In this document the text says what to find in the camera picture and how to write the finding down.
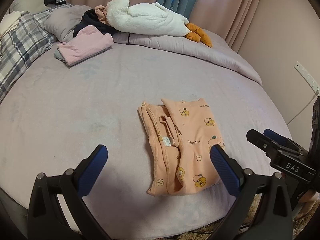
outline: power strip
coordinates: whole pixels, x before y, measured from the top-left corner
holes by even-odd
[[[315,94],[319,94],[320,87],[318,83],[314,80],[314,78],[309,74],[309,72],[300,64],[300,62],[297,61],[296,65],[294,65],[294,68],[300,73],[300,75],[307,81],[309,86],[312,88]]]

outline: metal screw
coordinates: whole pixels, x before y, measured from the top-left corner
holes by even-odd
[[[37,175],[37,179],[42,179],[44,177],[44,174],[41,172]]]
[[[244,169],[244,173],[250,176],[253,174],[253,171],[249,168],[246,168],[246,169]]]
[[[282,178],[282,175],[281,175],[280,172],[275,172],[275,177],[276,177],[277,179],[281,179],[281,178]]]
[[[73,173],[73,169],[67,169],[65,174],[66,175],[71,175]]]

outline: pink ribbed fabric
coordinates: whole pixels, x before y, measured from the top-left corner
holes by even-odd
[[[67,65],[88,58],[113,44],[112,36],[103,35],[96,27],[89,25],[79,31],[69,42],[58,44],[58,49]]]

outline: bed sheet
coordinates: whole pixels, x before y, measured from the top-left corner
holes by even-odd
[[[104,144],[109,159],[88,208],[115,239],[176,235],[223,217],[234,198],[223,184],[188,196],[153,197],[153,157],[137,107],[161,98],[210,105],[227,153],[257,174],[272,174],[265,154],[246,140],[250,129],[291,137],[263,88],[232,70],[172,52],[114,44],[67,68],[39,57],[0,105],[0,187],[28,207],[39,172],[62,174]],[[75,223],[67,214],[73,229]]]

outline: beige wall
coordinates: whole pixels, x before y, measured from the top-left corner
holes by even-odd
[[[239,54],[259,73],[287,123],[314,95],[295,63],[320,84],[320,19],[308,0],[260,0]],[[306,149],[314,101],[288,125],[292,138]]]

